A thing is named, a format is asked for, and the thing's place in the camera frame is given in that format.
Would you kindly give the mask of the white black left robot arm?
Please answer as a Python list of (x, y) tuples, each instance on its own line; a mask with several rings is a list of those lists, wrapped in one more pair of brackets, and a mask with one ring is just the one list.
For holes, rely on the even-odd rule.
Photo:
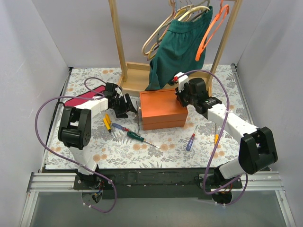
[(108, 109), (114, 110), (116, 118), (127, 118), (128, 112), (137, 112), (129, 94), (122, 94), (121, 87), (110, 82), (106, 83), (105, 90), (100, 94), (89, 98), (80, 105), (66, 105), (62, 112), (58, 139), (73, 154), (79, 165), (78, 172), (86, 175), (84, 183), (90, 189), (98, 188), (101, 183), (100, 176), (94, 173), (98, 165), (93, 160), (88, 147), (92, 118)]

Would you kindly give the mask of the large green handled screwdriver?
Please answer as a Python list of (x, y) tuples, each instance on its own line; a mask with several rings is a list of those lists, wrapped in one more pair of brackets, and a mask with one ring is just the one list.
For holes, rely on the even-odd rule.
[(135, 133), (135, 132), (128, 131), (128, 132), (127, 132), (127, 136), (128, 136), (129, 138), (134, 139), (134, 140), (137, 140), (137, 141), (140, 141), (140, 142), (145, 142), (145, 143), (147, 143), (147, 144), (149, 144), (149, 145), (152, 145), (152, 146), (154, 146), (154, 147), (160, 149), (159, 146), (156, 146), (156, 145), (154, 145), (154, 144), (148, 142), (145, 138), (141, 137), (140, 135), (138, 135), (138, 134)]

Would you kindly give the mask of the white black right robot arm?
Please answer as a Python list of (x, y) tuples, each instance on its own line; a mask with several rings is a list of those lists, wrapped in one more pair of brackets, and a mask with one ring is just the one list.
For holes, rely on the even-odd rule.
[(192, 105), (196, 112), (206, 119), (224, 125), (239, 144), (238, 158), (214, 169), (206, 183), (227, 187), (233, 178), (253, 175), (278, 160), (272, 131), (268, 127), (258, 128), (227, 111), (226, 106), (216, 97), (210, 97), (202, 78), (189, 79), (187, 75), (175, 76), (177, 100), (183, 107)]

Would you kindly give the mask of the yellow handled screwdriver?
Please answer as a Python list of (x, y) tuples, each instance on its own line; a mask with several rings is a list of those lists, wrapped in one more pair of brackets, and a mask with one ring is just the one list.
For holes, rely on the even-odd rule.
[(110, 123), (109, 123), (109, 121), (107, 120), (107, 118), (104, 118), (103, 121), (104, 121), (104, 124), (105, 124), (105, 126), (106, 126), (106, 128), (107, 128), (107, 131), (111, 134), (111, 136), (112, 136), (113, 138), (115, 138), (114, 133), (112, 132)]

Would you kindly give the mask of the orange drawer box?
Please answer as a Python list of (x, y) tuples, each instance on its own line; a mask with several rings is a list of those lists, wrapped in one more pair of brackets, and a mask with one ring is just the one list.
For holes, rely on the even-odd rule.
[(177, 100), (175, 89), (140, 93), (143, 130), (155, 130), (185, 125), (188, 110)]

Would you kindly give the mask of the clear acrylic drawer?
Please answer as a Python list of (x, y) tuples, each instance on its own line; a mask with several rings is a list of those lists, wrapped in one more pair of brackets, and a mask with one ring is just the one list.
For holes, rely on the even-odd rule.
[(142, 119), (141, 102), (136, 101), (136, 106), (137, 106), (136, 118), (137, 118), (137, 122), (138, 122), (138, 128), (140, 131), (142, 131), (143, 130), (143, 119)]

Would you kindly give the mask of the blue red handled screwdriver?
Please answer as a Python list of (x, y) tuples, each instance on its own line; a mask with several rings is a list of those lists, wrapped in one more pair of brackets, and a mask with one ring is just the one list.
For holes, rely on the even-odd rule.
[(112, 126), (115, 127), (115, 128), (117, 128), (117, 129), (120, 129), (122, 131), (130, 131), (128, 128), (126, 128), (126, 127), (124, 127), (124, 126), (122, 126), (120, 124), (117, 124), (117, 123), (112, 123)]

